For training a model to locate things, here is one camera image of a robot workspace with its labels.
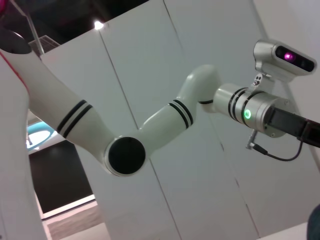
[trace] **cable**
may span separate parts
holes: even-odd
[[[303,141],[300,142],[299,149],[298,149],[298,152],[296,153],[296,155],[294,157],[288,158],[288,159],[277,157],[277,156],[274,156],[272,154],[269,154],[267,150],[265,150],[263,147],[261,147],[258,144],[255,144],[255,143],[254,143],[252,148],[254,150],[258,151],[259,153],[263,154],[263,155],[267,155],[270,158],[277,159],[277,160],[283,161],[283,162],[290,162],[290,161],[295,160],[297,157],[299,157],[299,155],[301,153],[301,150],[302,150],[302,145],[303,145]]]

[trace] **ceiling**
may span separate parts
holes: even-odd
[[[94,28],[94,21],[107,22],[148,0],[15,0],[31,15],[38,36],[47,35],[66,43]],[[9,3],[0,26],[10,29],[28,42],[34,40],[27,19]]]

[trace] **metal cylinder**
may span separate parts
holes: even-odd
[[[231,117],[272,138],[278,138],[285,133],[266,125],[271,106],[290,113],[295,111],[294,105],[288,99],[262,91],[251,92],[232,83],[222,85],[213,99],[215,112]]]

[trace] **green led light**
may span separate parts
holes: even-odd
[[[247,110],[244,111],[244,117],[245,117],[246,119],[251,118],[251,112],[250,112],[249,109],[247,109]]]

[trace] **robotic arm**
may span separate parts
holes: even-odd
[[[287,60],[288,53],[295,59]],[[89,151],[107,171],[122,177],[136,173],[155,150],[188,129],[196,120],[197,103],[206,112],[222,113],[272,138],[289,133],[320,147],[319,140],[314,138],[315,133],[320,133],[314,130],[315,124],[293,115],[294,107],[287,99],[267,93],[275,77],[285,76],[290,81],[295,76],[311,74],[316,61],[277,42],[258,42],[254,56],[256,69],[262,73],[249,88],[221,84],[215,67],[200,66],[187,77],[176,99],[139,130],[115,137],[96,110],[60,82],[23,38],[0,29],[0,57],[27,87],[30,110],[64,138]]]

